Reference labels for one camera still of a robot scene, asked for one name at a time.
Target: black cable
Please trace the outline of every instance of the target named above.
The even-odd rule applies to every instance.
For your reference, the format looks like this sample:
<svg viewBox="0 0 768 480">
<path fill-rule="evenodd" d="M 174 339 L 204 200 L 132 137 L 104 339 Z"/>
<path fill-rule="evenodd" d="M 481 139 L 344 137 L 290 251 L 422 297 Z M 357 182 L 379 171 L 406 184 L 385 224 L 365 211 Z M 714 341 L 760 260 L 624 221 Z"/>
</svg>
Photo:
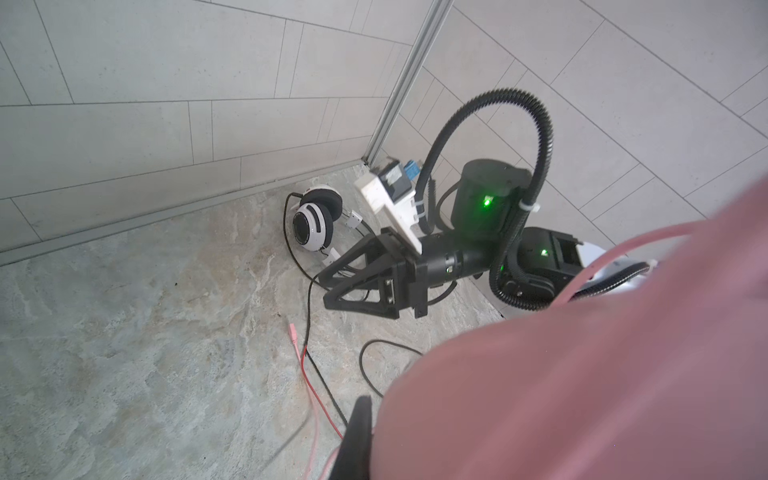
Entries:
<svg viewBox="0 0 768 480">
<path fill-rule="evenodd" d="M 371 387 L 371 390 L 373 390 L 373 392 L 375 392 L 376 395 L 378 395 L 379 397 L 384 398 L 384 395 L 378 389 L 376 389 L 375 386 L 373 386 L 373 384 L 371 383 L 371 380 L 366 375 L 366 369 L 364 369 L 363 366 L 362 366 L 362 355 L 363 355 L 363 353 L 366 352 L 366 349 L 370 345 L 372 345 L 373 343 L 386 343 L 387 345 L 398 346 L 401 349 L 406 349 L 406 350 L 408 350 L 410 352 L 414 352 L 414 353 L 418 354 L 419 356 L 423 356 L 424 354 L 421 353 L 420 351 L 418 351 L 417 349 L 413 349 L 413 348 L 411 348 L 411 347 L 409 347 L 407 345 L 402 345 L 401 343 L 390 342 L 389 340 L 382 340 L 382 339 L 368 340 L 365 343 L 365 345 L 362 346 L 362 348 L 360 349 L 360 355 L 357 357 L 357 361 L 360 364 L 360 373 L 362 373 L 362 377 L 365 379 L 366 383 L 368 383 L 368 386 Z"/>
<path fill-rule="evenodd" d="M 328 387 L 328 384 L 326 383 L 326 380 L 323 378 L 323 374 L 320 373 L 320 369 L 317 368 L 317 364 L 315 364 L 315 361 L 312 359 L 312 356 L 310 355 L 310 351 L 307 348 L 307 345 L 310 343 L 310 326 L 311 326 L 311 318 L 312 318 L 312 285 L 315 284 L 315 279 L 317 278 L 317 275 L 314 276 L 314 278 L 310 278 L 312 280 L 310 282 L 310 288 L 306 291 L 306 331 L 304 332 L 304 345 L 302 347 L 302 351 L 306 354 L 306 358 L 310 359 L 310 362 L 312 363 L 312 367 L 314 367 L 315 372 L 317 373 L 317 376 L 320 377 L 320 382 L 323 383 L 323 386 L 326 388 L 326 392 L 328 392 L 328 396 L 331 398 L 331 403 L 333 404 L 333 408 L 336 409 L 336 412 L 339 413 L 339 416 L 341 417 L 341 421 L 344 423 L 344 426 L 347 426 L 346 417 L 344 416 L 344 412 L 342 412 L 341 407 L 339 407 L 339 404 L 336 403 L 336 399 L 333 397 L 333 394 L 331 393 L 331 389 Z"/>
<path fill-rule="evenodd" d="M 430 306 L 432 306 L 432 305 L 435 305 L 435 304 L 436 304 L 436 303 L 438 303 L 438 302 L 442 302 L 443 300 L 445 300 L 445 298 L 446 298 L 448 295 L 450 295 L 450 294 L 451 294 L 451 292 L 453 291 L 453 289 L 455 289 L 455 288 L 456 288 L 456 285 L 458 285 L 458 284 L 456 283 L 456 280 L 453 280 L 453 281 L 451 282 L 451 284 L 450 284 L 450 285 L 448 285 L 448 288 L 446 288 L 446 289 L 445 289 L 445 292 L 443 292 L 443 293 L 440 293 L 440 295 L 438 295 L 438 296 L 436 296 L 435 298 L 433 298 L 432 300 L 428 301 L 428 302 L 427 302 L 427 305 L 430 305 Z"/>
</svg>

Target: gray wall tile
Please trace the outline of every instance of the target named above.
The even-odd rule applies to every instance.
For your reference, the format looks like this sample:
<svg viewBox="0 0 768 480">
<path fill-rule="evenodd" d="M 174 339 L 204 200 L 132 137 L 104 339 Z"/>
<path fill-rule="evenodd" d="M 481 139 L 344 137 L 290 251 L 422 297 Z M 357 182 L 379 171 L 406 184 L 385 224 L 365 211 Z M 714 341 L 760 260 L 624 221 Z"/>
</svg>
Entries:
<svg viewBox="0 0 768 480">
<path fill-rule="evenodd" d="M 518 88 L 541 100 L 554 125 L 555 142 L 547 180 L 576 208 L 632 170 L 637 161 L 548 85 L 526 73 Z M 530 164 L 538 156 L 538 132 L 522 108 L 502 105 L 488 125 Z"/>
<path fill-rule="evenodd" d="M 607 22 L 552 86 L 681 195 L 768 144 Z"/>
<path fill-rule="evenodd" d="M 373 0 L 362 33 L 413 45 L 432 0 Z"/>
<path fill-rule="evenodd" d="M 498 81 L 495 88 L 514 88 L 520 79 L 523 78 L 523 74 L 526 71 L 528 71 L 528 69 L 520 63 L 520 61 L 513 61 L 512 65 L 509 65 L 509 68 L 507 68 L 507 71 L 504 73 L 502 79 Z M 485 123 L 488 123 L 491 118 L 493 118 L 493 115 L 496 113 L 499 106 L 499 104 L 494 104 L 490 107 L 483 108 L 477 112 L 478 118 Z"/>
<path fill-rule="evenodd" d="M 547 83 L 602 22 L 575 0 L 458 0 L 456 7 Z"/>
<path fill-rule="evenodd" d="M 0 105 L 27 105 L 29 100 L 13 72 L 11 62 L 0 51 Z"/>
<path fill-rule="evenodd" d="M 317 134 L 317 143 L 322 144 L 328 141 L 328 134 L 333 125 L 333 118 L 336 116 L 336 109 L 339 107 L 338 98 L 329 98 L 326 104 L 326 110 L 323 114 L 323 122 L 320 124 L 320 132 Z"/>
<path fill-rule="evenodd" d="M 443 89 L 435 107 L 419 132 L 424 138 L 434 141 L 445 122 L 461 106 L 461 102 L 447 88 Z M 442 150 L 442 155 L 451 165 L 461 171 L 464 165 L 476 158 L 493 158 L 509 164 L 517 164 L 520 155 L 515 153 L 491 128 L 476 115 L 456 129 Z"/>
<path fill-rule="evenodd" d="M 275 98 L 290 97 L 293 86 L 293 72 L 296 68 L 296 58 L 299 56 L 299 45 L 304 31 L 304 24 L 286 20 L 283 33 L 283 47 L 280 49 L 280 66 L 277 69 Z"/>
<path fill-rule="evenodd" d="M 752 107 L 768 98 L 768 67 L 723 100 L 723 105 L 736 115 L 744 115 Z"/>
<path fill-rule="evenodd" d="M 445 19 L 424 67 L 459 100 L 491 90 L 513 57 L 455 8 Z"/>
<path fill-rule="evenodd" d="M 240 159 L 153 172 L 15 199 L 44 240 L 237 190 Z"/>
<path fill-rule="evenodd" d="M 768 2 L 586 2 L 717 100 L 768 65 Z"/>
<path fill-rule="evenodd" d="M 214 160 L 317 141 L 325 98 L 214 102 Z"/>
<path fill-rule="evenodd" d="M 767 174 L 768 148 L 764 148 L 685 199 L 702 214 L 712 217 Z"/>
<path fill-rule="evenodd" d="M 281 18 L 188 0 L 38 6 L 75 102 L 274 94 Z"/>
<path fill-rule="evenodd" d="M 386 98 L 342 98 L 328 140 L 363 137 L 373 132 L 386 106 Z"/>
<path fill-rule="evenodd" d="M 72 103 L 33 0 L 0 2 L 0 42 L 32 104 Z"/>
<path fill-rule="evenodd" d="M 357 0 L 221 0 L 217 3 L 346 30 L 352 22 Z"/>
<path fill-rule="evenodd" d="M 340 146 L 334 141 L 243 157 L 240 188 L 330 167 L 337 163 Z"/>
<path fill-rule="evenodd" d="M 370 97 L 392 42 L 305 25 L 292 97 Z"/>
<path fill-rule="evenodd" d="M 0 251 L 39 241 L 37 234 L 11 199 L 0 200 Z"/>
<path fill-rule="evenodd" d="M 202 164 L 214 159 L 213 106 L 209 101 L 191 101 L 192 160 Z"/>
<path fill-rule="evenodd" d="M 0 198 L 192 164 L 187 102 L 0 108 Z"/>
<path fill-rule="evenodd" d="M 595 219 L 611 240 L 621 243 L 641 233 L 703 217 L 661 180 L 654 178 Z M 664 258 L 680 240 L 663 240 L 630 252 L 639 260 Z"/>
<path fill-rule="evenodd" d="M 427 119 L 427 116 L 432 112 L 432 109 L 435 107 L 435 103 L 437 103 L 437 99 L 440 96 L 440 94 L 443 91 L 442 83 L 432 78 L 433 82 L 431 85 L 429 85 L 429 89 L 427 90 L 427 93 L 424 95 L 424 98 L 422 99 L 422 102 L 419 104 L 419 108 L 416 110 L 416 113 L 413 115 L 413 119 L 410 121 L 411 125 L 414 127 L 421 129 L 421 127 L 424 125 L 424 121 Z"/>
<path fill-rule="evenodd" d="M 525 160 L 521 161 L 518 167 L 533 171 L 533 167 Z M 606 237 L 549 182 L 544 184 L 536 202 L 541 205 L 541 209 L 528 217 L 525 224 L 527 227 L 542 227 L 569 233 L 582 242 L 594 243 L 606 250 L 614 245 L 611 241 L 613 239 Z"/>
<path fill-rule="evenodd" d="M 416 75 L 416 79 L 413 81 L 411 90 L 408 92 L 408 96 L 406 97 L 406 100 L 403 102 L 402 108 L 400 109 L 400 114 L 407 121 L 413 120 L 413 116 L 416 114 L 416 111 L 424 101 L 424 97 L 427 95 L 429 87 L 432 86 L 433 80 L 435 80 L 435 77 L 433 77 L 431 73 L 429 73 L 424 68 L 419 69 L 419 73 Z"/>
<path fill-rule="evenodd" d="M 343 164 L 344 162 L 361 159 L 370 141 L 370 136 L 342 140 L 341 146 L 339 146 L 339 153 L 336 154 L 336 163 Z"/>
<path fill-rule="evenodd" d="M 586 218 L 594 220 L 624 198 L 629 197 L 632 192 L 642 187 L 653 178 L 654 175 L 650 170 L 643 165 L 638 164 L 579 210 L 581 210 Z"/>
<path fill-rule="evenodd" d="M 763 134 L 768 135 L 768 98 L 745 113 L 742 118 L 750 122 L 750 125 L 763 132 Z"/>
<path fill-rule="evenodd" d="M 362 33 L 362 27 L 365 26 L 368 12 L 371 9 L 371 2 L 372 0 L 357 0 L 355 15 L 352 19 L 352 23 L 349 24 L 349 31 Z"/>
</svg>

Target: marble floor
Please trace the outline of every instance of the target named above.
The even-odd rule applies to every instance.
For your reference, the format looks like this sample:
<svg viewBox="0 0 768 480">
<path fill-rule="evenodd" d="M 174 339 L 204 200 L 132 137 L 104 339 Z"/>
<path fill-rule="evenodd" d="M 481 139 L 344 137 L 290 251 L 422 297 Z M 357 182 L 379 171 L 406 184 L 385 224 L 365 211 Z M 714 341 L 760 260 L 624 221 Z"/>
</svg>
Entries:
<svg viewBox="0 0 768 480">
<path fill-rule="evenodd" d="M 330 184 L 380 227 L 352 186 L 362 172 L 0 267 L 0 478 L 299 478 L 314 426 L 288 324 L 303 333 L 309 282 L 286 251 L 283 202 Z M 339 226 L 334 245 L 358 238 Z M 297 253 L 321 269 L 321 254 Z M 467 280 L 421 319 L 327 311 L 320 289 L 312 307 L 310 348 L 347 415 L 372 395 L 357 366 L 366 340 L 428 350 L 501 318 Z M 371 346 L 366 371 L 384 390 L 413 357 Z M 313 478 L 339 443 L 320 428 Z"/>
</svg>

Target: headphone ear cup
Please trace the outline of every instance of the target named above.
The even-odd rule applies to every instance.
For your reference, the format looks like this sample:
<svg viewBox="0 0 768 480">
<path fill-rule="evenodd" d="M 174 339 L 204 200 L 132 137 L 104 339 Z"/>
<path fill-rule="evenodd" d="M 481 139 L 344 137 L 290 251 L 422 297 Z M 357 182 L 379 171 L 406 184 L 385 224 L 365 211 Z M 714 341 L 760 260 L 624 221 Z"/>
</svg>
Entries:
<svg viewBox="0 0 768 480">
<path fill-rule="evenodd" d="M 310 190 L 304 197 L 302 197 L 300 204 L 318 204 L 323 205 L 329 212 L 332 221 L 336 221 L 341 217 L 342 201 L 341 195 L 330 188 L 316 188 Z"/>
<path fill-rule="evenodd" d="M 328 208 L 326 208 L 323 204 L 315 204 L 320 209 L 320 212 L 323 214 L 323 218 L 320 219 L 322 222 L 325 220 L 325 226 L 326 226 L 326 241 L 323 242 L 323 248 L 328 248 L 328 246 L 331 244 L 331 239 L 333 238 L 333 220 L 331 219 L 331 213 L 328 211 Z"/>
</svg>

